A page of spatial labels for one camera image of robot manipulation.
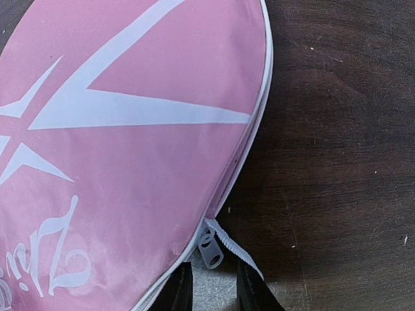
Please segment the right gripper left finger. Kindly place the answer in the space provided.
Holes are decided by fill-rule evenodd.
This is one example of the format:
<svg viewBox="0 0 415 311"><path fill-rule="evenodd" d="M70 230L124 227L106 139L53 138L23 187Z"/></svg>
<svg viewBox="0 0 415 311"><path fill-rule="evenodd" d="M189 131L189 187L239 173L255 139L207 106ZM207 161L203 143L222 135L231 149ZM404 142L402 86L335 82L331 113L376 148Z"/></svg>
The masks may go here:
<svg viewBox="0 0 415 311"><path fill-rule="evenodd" d="M193 271L190 262L180 264L171 274L152 305L155 311L192 311Z"/></svg>

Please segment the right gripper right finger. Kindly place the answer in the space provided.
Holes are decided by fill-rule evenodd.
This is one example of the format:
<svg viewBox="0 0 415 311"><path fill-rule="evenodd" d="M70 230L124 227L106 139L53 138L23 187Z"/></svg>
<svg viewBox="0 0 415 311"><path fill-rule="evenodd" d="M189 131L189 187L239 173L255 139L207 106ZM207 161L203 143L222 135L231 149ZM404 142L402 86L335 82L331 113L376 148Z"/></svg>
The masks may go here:
<svg viewBox="0 0 415 311"><path fill-rule="evenodd" d="M241 259L237 266L237 309L285 311L258 272Z"/></svg>

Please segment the pink racket bag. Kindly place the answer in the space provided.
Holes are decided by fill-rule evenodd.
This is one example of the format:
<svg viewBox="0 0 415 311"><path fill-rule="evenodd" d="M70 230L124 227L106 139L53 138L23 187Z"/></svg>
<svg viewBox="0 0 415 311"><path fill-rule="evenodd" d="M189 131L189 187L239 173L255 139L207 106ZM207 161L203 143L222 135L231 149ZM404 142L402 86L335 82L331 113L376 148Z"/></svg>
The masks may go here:
<svg viewBox="0 0 415 311"><path fill-rule="evenodd" d="M35 1L1 53L1 309L148 310L256 135L264 1Z"/></svg>

